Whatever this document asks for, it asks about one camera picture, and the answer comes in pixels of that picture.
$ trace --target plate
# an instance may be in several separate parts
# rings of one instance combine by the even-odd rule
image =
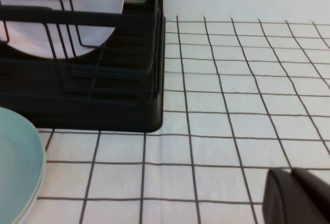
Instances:
[[[45,149],[27,119],[0,108],[0,223],[22,223],[42,185]]]
[[[62,0],[62,5],[60,0],[1,0],[1,2],[2,5],[37,6],[48,7],[54,10],[72,10],[70,0]],[[124,0],[72,0],[72,3],[75,11],[121,13]],[[54,58],[44,25],[7,22],[7,27],[9,32],[8,45],[11,47],[37,57]],[[67,27],[65,25],[59,26],[65,45],[63,48],[57,26],[48,24],[57,59],[64,59],[65,52],[69,58],[74,57],[74,55],[84,55],[92,51],[96,46],[104,43],[114,31],[114,28],[109,27],[78,26],[81,39],[80,43],[76,27],[69,27],[74,50],[71,47]],[[7,41],[5,27],[2,23],[0,23],[0,39]]]

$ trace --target black dish rack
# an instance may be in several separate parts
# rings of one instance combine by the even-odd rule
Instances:
[[[125,0],[122,14],[6,6],[0,26],[40,23],[54,59],[24,54],[0,41],[0,106],[40,128],[152,132],[162,125],[163,0]],[[48,25],[115,27],[91,53],[58,60]]]

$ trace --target light blue plate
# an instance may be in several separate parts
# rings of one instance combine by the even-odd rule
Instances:
[[[36,128],[0,107],[0,223],[20,221],[36,196],[46,165]]]

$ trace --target countertop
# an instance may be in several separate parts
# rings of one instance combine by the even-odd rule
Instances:
[[[167,20],[163,127],[39,129],[27,224],[261,224],[269,168],[330,183],[330,25]]]

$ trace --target white plate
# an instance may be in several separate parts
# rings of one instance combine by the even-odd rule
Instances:
[[[49,7],[54,10],[61,10],[59,0],[1,0],[2,5],[22,5]],[[72,0],[75,11],[121,13],[124,0]],[[63,0],[65,10],[71,10],[69,0]],[[24,53],[43,58],[54,58],[51,46],[42,24],[7,22],[9,32],[9,45]],[[57,59],[65,58],[63,46],[60,41],[59,32],[54,24],[48,25],[54,44]],[[84,45],[100,46],[113,33],[114,28],[79,26],[79,34]],[[60,25],[65,50],[69,58],[74,57],[71,48],[67,27]],[[77,56],[84,55],[93,48],[83,47],[79,43],[75,26],[70,26],[70,33],[74,44],[74,51]],[[0,39],[7,40],[5,27],[0,23]]]

